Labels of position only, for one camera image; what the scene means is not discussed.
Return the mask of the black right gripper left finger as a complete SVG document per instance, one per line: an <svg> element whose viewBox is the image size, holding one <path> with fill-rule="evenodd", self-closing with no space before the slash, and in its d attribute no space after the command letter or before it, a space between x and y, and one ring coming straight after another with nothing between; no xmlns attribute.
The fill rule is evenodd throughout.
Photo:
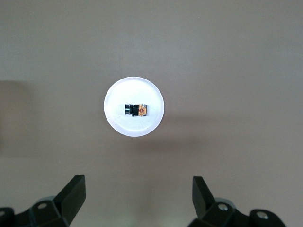
<svg viewBox="0 0 303 227"><path fill-rule="evenodd" d="M75 175L55 196L40 200L27 210L0 209L2 227L69 227L86 199L84 175Z"/></svg>

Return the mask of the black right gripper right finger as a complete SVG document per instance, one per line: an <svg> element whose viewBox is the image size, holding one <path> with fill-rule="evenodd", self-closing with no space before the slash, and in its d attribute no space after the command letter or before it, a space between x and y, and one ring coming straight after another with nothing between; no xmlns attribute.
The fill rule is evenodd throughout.
<svg viewBox="0 0 303 227"><path fill-rule="evenodd" d="M201 176L192 181L192 202L197 218L190 227L284 227L285 223L269 210L254 209L245 215L228 200L216 200Z"/></svg>

